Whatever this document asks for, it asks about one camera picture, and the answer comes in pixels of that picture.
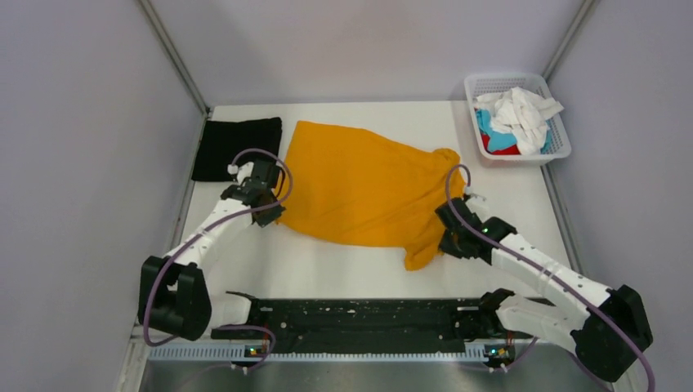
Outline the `orange t-shirt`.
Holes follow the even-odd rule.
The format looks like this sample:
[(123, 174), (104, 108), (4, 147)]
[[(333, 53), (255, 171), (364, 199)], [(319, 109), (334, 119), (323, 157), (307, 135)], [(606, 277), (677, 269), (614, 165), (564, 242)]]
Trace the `orange t-shirt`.
[(362, 128), (300, 121), (284, 161), (293, 186), (280, 194), (280, 224), (341, 245), (401, 248), (408, 271), (440, 253), (445, 187), (461, 197), (466, 186), (451, 172), (461, 162), (454, 150), (425, 151)]

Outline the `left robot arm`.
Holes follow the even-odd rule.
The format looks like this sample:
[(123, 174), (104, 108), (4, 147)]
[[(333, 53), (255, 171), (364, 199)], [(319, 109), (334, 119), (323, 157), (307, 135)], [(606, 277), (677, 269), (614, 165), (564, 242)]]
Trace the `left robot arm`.
[(141, 266), (138, 321), (145, 339), (150, 330), (166, 333), (165, 342), (179, 337), (199, 339), (227, 325), (242, 337), (262, 327), (262, 316), (245, 294), (225, 292), (212, 285), (211, 272), (228, 246), (243, 231), (265, 227), (284, 212), (276, 191), (292, 184), (282, 161), (258, 159), (230, 165), (231, 183), (202, 223), (163, 256), (149, 256)]

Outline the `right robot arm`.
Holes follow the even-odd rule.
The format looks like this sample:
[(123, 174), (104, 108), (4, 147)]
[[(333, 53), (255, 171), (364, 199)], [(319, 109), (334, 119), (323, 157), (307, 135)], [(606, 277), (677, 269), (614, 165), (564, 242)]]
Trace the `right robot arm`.
[(489, 336), (522, 332), (561, 347), (602, 381), (617, 381), (654, 341), (642, 298), (628, 285), (612, 288), (564, 266), (497, 216), (482, 220), (469, 197), (436, 209), (445, 228), (439, 248), (480, 259), (533, 288), (532, 301), (499, 288), (481, 297), (479, 324)]

